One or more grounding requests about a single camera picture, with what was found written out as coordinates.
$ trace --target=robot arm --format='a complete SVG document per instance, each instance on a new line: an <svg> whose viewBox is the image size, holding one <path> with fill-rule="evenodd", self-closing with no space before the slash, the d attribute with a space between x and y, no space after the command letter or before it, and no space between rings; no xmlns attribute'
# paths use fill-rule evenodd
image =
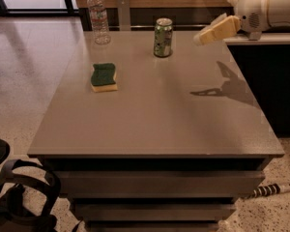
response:
<svg viewBox="0 0 290 232"><path fill-rule="evenodd" d="M227 1L234 7L235 15L214 20L194 36L196 44L235 36L240 29L248 33L250 40L259 40L261 32L272 27L290 27L290 0Z"/></svg>

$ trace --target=can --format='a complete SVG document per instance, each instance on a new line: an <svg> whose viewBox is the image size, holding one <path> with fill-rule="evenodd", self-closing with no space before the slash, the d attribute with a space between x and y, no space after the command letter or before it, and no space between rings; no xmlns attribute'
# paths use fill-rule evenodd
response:
<svg viewBox="0 0 290 232"><path fill-rule="evenodd" d="M155 56L164 58L172 54L172 34L172 20L169 18L159 18L155 27Z"/></svg>

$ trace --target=plastic bottle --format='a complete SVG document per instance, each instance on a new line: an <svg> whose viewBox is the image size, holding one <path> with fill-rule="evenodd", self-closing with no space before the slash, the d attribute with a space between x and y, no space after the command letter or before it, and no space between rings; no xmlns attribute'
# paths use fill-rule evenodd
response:
<svg viewBox="0 0 290 232"><path fill-rule="evenodd" d="M108 30L107 12L104 0L87 0L91 24L97 44L110 43Z"/></svg>

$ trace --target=green sponge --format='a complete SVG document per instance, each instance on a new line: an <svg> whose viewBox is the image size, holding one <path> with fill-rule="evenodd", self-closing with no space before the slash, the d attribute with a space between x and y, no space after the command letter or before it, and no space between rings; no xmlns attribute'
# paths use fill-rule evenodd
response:
<svg viewBox="0 0 290 232"><path fill-rule="evenodd" d="M115 82L116 68L112 63L94 64L91 85L95 92L118 90Z"/></svg>

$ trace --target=speckled floor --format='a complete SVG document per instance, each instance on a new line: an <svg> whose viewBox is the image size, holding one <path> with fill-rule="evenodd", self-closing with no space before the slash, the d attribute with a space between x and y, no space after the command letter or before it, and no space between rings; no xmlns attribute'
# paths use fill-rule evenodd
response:
<svg viewBox="0 0 290 232"><path fill-rule="evenodd" d="M9 159L28 160L26 152L82 36L77 17L0 17L0 138L11 146ZM290 182L290 138L280 141L286 155L266 167L264 185ZM26 206L37 213L43 204L38 195L25 194ZM69 206L59 198L53 209L58 232L71 232L78 223ZM236 207L218 232L290 231L290 193L238 200ZM86 231L83 223L78 231Z"/></svg>

